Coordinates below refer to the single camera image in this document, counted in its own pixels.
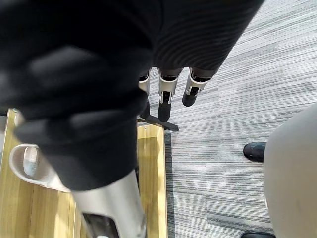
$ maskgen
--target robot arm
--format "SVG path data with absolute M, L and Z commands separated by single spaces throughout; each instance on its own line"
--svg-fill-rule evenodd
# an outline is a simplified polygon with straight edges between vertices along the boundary
M 170 110 L 181 69 L 192 67 L 185 93 L 196 97 L 261 3 L 55 0 L 0 5 L 0 105 L 22 112 L 26 121 L 17 137 L 39 145 L 72 191 L 93 238 L 146 235 L 134 173 L 136 116 L 148 92 L 139 89 L 143 72 L 160 69 L 160 102 Z M 191 38 L 184 41 L 187 32 Z

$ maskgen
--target black sleeve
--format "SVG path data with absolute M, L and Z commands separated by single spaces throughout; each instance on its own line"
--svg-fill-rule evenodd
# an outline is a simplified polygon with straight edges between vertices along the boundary
M 161 25 L 155 0 L 27 2 L 0 6 L 0 105 L 26 122 L 72 190 L 114 182 L 136 166 L 136 115 L 147 95 Z

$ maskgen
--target striped carpet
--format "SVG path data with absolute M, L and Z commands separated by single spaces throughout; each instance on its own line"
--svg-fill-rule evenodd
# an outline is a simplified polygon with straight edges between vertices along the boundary
M 317 102 L 317 1 L 267 0 L 194 106 L 182 105 L 184 69 L 166 132 L 169 238 L 238 238 L 272 232 L 263 166 L 243 146 L 266 141 Z M 152 70 L 151 114 L 158 111 Z

